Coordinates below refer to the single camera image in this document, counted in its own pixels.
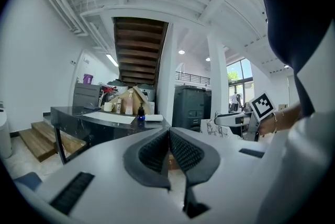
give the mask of white column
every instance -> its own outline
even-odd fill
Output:
[[[161,56],[157,86],[158,113],[172,124],[173,101],[175,90],[175,70],[177,52],[177,30],[173,24],[167,28],[164,48]]]
[[[215,112],[228,113],[229,89],[226,56],[224,46],[218,35],[211,32],[207,36],[210,57],[211,119]]]

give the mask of black storage cabinet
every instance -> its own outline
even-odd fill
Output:
[[[211,90],[207,90],[204,93],[204,119],[210,119],[210,111],[211,111]]]
[[[195,86],[177,86],[174,92],[172,126],[200,131],[204,118],[205,89]]]

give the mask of fluorescent light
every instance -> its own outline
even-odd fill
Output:
[[[119,67],[119,64],[118,64],[118,63],[116,63],[116,61],[114,60],[114,58],[112,58],[112,57],[111,57],[111,55],[110,55],[110,54],[106,54],[106,56],[109,58],[109,60],[111,60],[111,61],[112,61],[112,63],[114,64],[114,66],[116,66],[116,67]]]

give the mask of black desk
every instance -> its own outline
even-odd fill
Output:
[[[117,122],[103,121],[83,116],[88,113],[92,113],[92,111],[82,106],[51,108],[51,123],[54,126],[57,148],[63,164],[66,164],[88,148],[100,143],[123,138],[153,128],[170,127],[165,119],[163,119],[162,122],[145,122],[138,121],[136,117],[131,124],[119,124]],[[71,156],[65,157],[60,130],[85,141],[86,146],[80,148]]]

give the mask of white ceiling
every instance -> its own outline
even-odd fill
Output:
[[[70,30],[89,36],[98,53],[115,57],[116,16],[144,17],[178,24],[179,47],[205,61],[206,35],[217,31],[222,46],[244,56],[270,75],[281,73],[284,64],[270,49],[263,0],[49,0]]]

